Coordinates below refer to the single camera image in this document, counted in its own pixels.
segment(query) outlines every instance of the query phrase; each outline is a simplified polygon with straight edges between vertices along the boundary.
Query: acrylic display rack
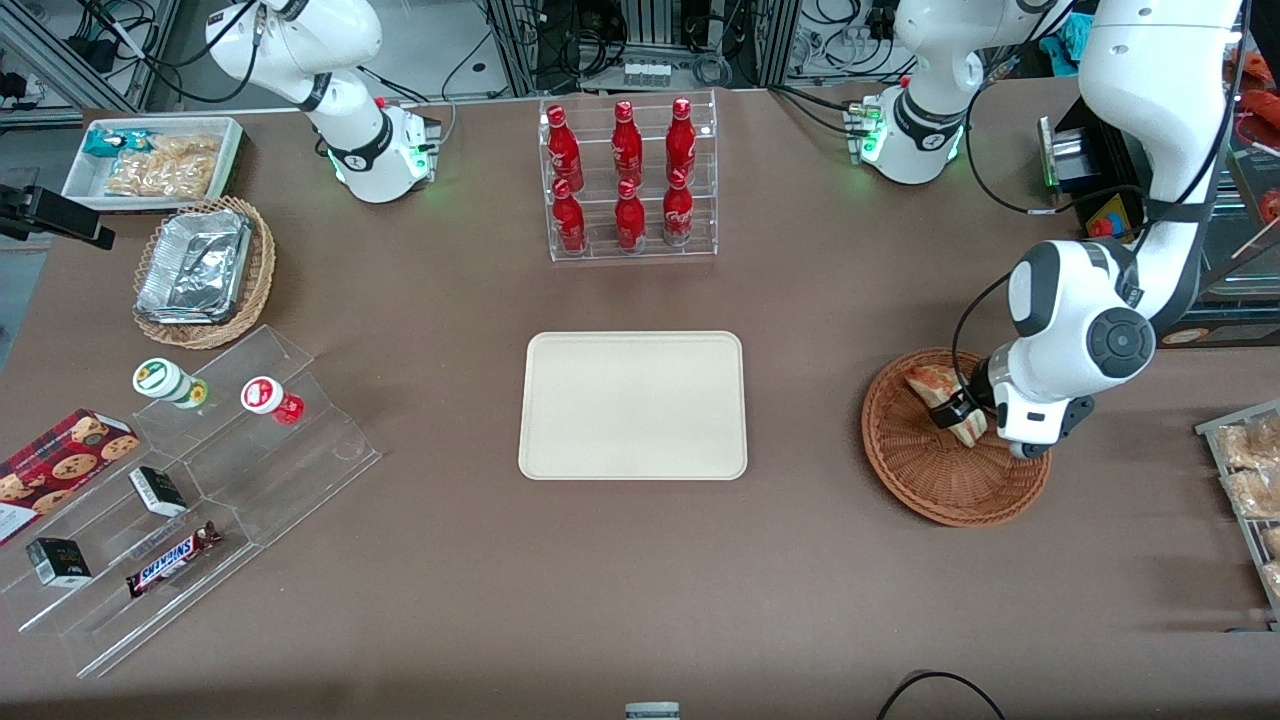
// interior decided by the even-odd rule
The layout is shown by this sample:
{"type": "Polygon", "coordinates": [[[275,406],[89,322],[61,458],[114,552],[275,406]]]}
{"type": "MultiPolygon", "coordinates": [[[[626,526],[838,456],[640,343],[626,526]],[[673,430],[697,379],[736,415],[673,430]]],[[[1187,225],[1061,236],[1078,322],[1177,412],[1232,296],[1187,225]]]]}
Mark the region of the acrylic display rack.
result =
{"type": "MultiPolygon", "coordinates": [[[[1280,400],[1254,405],[1253,407],[1240,410],[1239,413],[1224,415],[1216,420],[1196,425],[1196,432],[1204,436],[1204,441],[1208,443],[1208,450],[1213,455],[1213,464],[1217,465],[1219,480],[1224,483],[1224,491],[1226,491],[1226,477],[1231,474],[1231,469],[1226,466],[1226,461],[1224,459],[1225,456],[1217,446],[1217,438],[1213,434],[1215,430],[1224,425],[1235,425],[1247,423],[1248,420],[1253,420],[1256,418],[1274,418],[1276,415],[1280,415],[1280,400]]],[[[1277,557],[1267,550],[1266,543],[1262,542],[1262,532],[1267,528],[1280,525],[1280,520],[1242,518],[1239,514],[1236,514],[1235,520],[1240,524],[1240,530],[1244,533],[1244,544],[1249,548],[1249,556],[1253,557],[1253,565],[1258,569],[1258,578],[1262,579],[1262,588],[1266,592],[1267,602],[1271,603],[1271,621],[1268,623],[1268,626],[1272,632],[1280,632],[1280,596],[1276,596],[1275,589],[1266,582],[1266,578],[1262,577],[1261,570],[1261,568],[1267,562],[1277,560],[1277,557]]]]}
{"type": "Polygon", "coordinates": [[[157,401],[137,413],[134,429],[150,447],[0,548],[0,594],[19,629],[58,635],[77,675],[100,676],[376,462],[381,454],[305,372],[310,363],[262,325],[192,373],[209,383],[204,405],[178,410],[157,401]],[[302,397],[297,424],[243,410],[239,391],[256,375],[302,397]],[[187,511],[172,519],[150,512],[128,478],[140,465],[168,473],[187,511]],[[142,597],[129,597],[125,577],[209,520],[221,542],[142,597]],[[93,579],[73,589],[41,584],[26,553],[36,537],[76,541],[93,579]]]}
{"type": "Polygon", "coordinates": [[[644,138],[644,174],[639,191],[645,209],[648,243],[644,252],[627,255],[618,249],[618,236],[613,208],[618,199],[618,173],[613,167],[613,104],[622,96],[600,97],[595,95],[573,95],[543,100],[539,108],[538,150],[541,154],[543,200],[547,206],[547,237],[553,261],[593,261],[613,260],[625,263],[644,263],[658,259],[672,260],[716,255],[719,250],[717,224],[717,196],[719,179],[717,174],[716,137],[716,96],[703,92],[654,92],[625,96],[635,110],[635,123],[644,138]],[[692,104],[692,123],[698,131],[694,143],[694,176],[689,181],[689,191],[694,196],[694,227],[689,243],[672,247],[662,240],[662,197],[667,192],[667,128],[671,126],[671,104],[677,97],[687,97],[692,104]],[[552,170],[547,141],[550,126],[547,123],[547,108],[561,105],[568,119],[568,127],[577,136],[582,155],[584,187],[575,196],[582,205],[586,222],[586,252],[568,255],[564,252],[556,233],[556,219],[552,215],[552,170]]]}

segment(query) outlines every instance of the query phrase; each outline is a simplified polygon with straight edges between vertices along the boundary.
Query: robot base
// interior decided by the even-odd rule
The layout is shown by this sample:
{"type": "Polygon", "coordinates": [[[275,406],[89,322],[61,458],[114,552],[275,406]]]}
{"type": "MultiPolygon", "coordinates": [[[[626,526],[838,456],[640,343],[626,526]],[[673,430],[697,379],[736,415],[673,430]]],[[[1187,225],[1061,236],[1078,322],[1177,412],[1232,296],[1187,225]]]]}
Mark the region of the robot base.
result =
{"type": "Polygon", "coordinates": [[[392,140],[369,169],[344,168],[329,152],[338,179],[365,202],[390,202],[422,183],[435,181],[440,154],[440,126],[402,108],[383,109],[392,120],[392,140]]]}
{"type": "Polygon", "coordinates": [[[964,127],[955,133],[950,146],[920,150],[893,119],[893,102],[901,92],[901,87],[890,87],[881,95],[868,95],[861,105],[845,111],[845,129],[867,133],[849,138],[849,158],[855,165],[876,168],[893,182],[923,184],[942,174],[942,168],[960,152],[964,127]]]}

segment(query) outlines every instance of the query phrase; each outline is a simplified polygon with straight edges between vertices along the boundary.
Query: white tray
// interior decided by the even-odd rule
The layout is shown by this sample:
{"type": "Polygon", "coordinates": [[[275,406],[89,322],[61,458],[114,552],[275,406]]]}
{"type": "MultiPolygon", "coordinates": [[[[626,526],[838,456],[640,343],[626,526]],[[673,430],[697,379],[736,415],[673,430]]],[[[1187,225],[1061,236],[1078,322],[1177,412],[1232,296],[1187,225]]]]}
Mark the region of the white tray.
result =
{"type": "Polygon", "coordinates": [[[742,343],[728,332],[529,341],[520,470],[534,480],[732,480],[746,471],[742,343]]]}
{"type": "MultiPolygon", "coordinates": [[[[93,120],[84,128],[84,136],[97,128],[123,128],[123,129],[148,129],[151,132],[191,136],[212,135],[223,140],[218,150],[218,164],[214,165],[214,177],[209,182],[209,191],[202,200],[221,197],[227,190],[227,181],[230,179],[232,165],[236,163],[236,151],[239,147],[244,131],[241,124],[228,117],[200,115],[200,117],[140,117],[116,118],[110,120],[93,120]]],[[[97,158],[88,152],[77,152],[72,160],[72,172],[63,183],[63,196],[91,208],[100,213],[138,213],[155,210],[177,210],[189,208],[201,200],[182,200],[178,197],[127,197],[106,193],[106,179],[115,172],[115,158],[97,158]]]]}

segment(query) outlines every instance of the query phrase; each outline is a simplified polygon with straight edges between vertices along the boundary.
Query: aluminum foil container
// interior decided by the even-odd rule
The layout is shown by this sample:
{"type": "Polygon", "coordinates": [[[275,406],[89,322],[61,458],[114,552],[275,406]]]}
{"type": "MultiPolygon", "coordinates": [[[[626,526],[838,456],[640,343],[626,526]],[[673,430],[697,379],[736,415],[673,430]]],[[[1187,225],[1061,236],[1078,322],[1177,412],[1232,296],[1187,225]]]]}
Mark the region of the aluminum foil container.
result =
{"type": "Polygon", "coordinates": [[[236,314],[253,223],[234,210],[165,220],[133,309],[160,324],[221,324],[236,314]]]}

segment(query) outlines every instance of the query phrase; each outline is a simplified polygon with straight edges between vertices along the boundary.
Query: small bottle with red cap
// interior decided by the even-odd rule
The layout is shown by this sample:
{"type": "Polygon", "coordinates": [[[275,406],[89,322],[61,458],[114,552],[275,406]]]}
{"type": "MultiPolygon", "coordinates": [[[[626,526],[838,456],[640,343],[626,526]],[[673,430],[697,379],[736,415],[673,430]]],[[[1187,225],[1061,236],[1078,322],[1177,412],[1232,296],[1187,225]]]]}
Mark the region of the small bottle with red cap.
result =
{"type": "Polygon", "coordinates": [[[568,181],[556,178],[552,181],[552,217],[556,219],[556,233],[561,238],[561,246],[568,255],[581,255],[586,252],[586,222],[582,219],[582,206],[570,191],[568,181]]]}
{"type": "Polygon", "coordinates": [[[270,415],[282,425],[297,423],[305,410],[301,397],[285,392],[284,386],[266,375],[244,383],[244,389],[241,391],[241,405],[250,413],[270,415]]]}
{"type": "Polygon", "coordinates": [[[547,138],[547,151],[552,156],[552,169],[556,177],[568,181],[570,192],[582,190],[582,154],[577,147],[577,137],[568,129],[564,108],[547,108],[547,123],[552,126],[547,138]]]}
{"type": "Polygon", "coordinates": [[[644,252],[644,205],[636,197],[634,181],[618,181],[618,204],[613,214],[618,223],[618,249],[627,255],[644,252]]]}
{"type": "Polygon", "coordinates": [[[613,165],[620,179],[635,181],[639,187],[644,172],[644,140],[635,123],[631,102],[620,100],[613,106],[613,165]]]}
{"type": "Polygon", "coordinates": [[[694,176],[694,143],[698,131],[694,129],[694,104],[687,97],[677,97],[671,104],[671,127],[667,128],[667,177],[680,168],[685,177],[694,176]]]}
{"type": "Polygon", "coordinates": [[[662,240],[672,247],[684,247],[694,228],[694,195],[689,192],[685,170],[672,168],[667,195],[662,197],[662,240]]]}

